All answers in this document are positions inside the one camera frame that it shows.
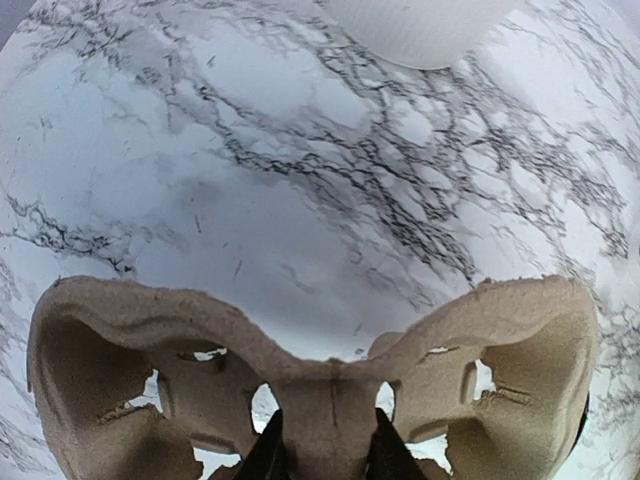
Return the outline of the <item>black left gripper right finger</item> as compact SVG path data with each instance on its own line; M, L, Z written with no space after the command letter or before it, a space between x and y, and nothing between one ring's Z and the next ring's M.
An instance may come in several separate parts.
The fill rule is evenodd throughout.
M381 408L368 454L368 480L424 480L425 475Z

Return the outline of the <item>brown cardboard cup carrier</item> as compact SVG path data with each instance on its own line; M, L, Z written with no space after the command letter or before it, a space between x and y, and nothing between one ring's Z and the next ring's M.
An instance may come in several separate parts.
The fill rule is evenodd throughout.
M28 386L69 479L196 479L283 412L290 479L367 479L381 408L426 479L547 479L573 445L598 350L579 282L485 281L368 356L299 359L194 290L76 276L39 299Z

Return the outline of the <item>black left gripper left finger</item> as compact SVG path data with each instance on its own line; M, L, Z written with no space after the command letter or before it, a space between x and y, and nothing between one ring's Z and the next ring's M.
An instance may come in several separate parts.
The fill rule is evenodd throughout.
M248 456L241 462L235 480L289 480L286 449L282 440L283 412L269 420Z

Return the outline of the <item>white container with sachets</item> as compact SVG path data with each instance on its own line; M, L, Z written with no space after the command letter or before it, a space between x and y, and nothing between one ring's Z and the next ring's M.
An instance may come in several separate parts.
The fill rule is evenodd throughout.
M326 8L357 43L412 69L450 66L522 3L515 0L330 0Z

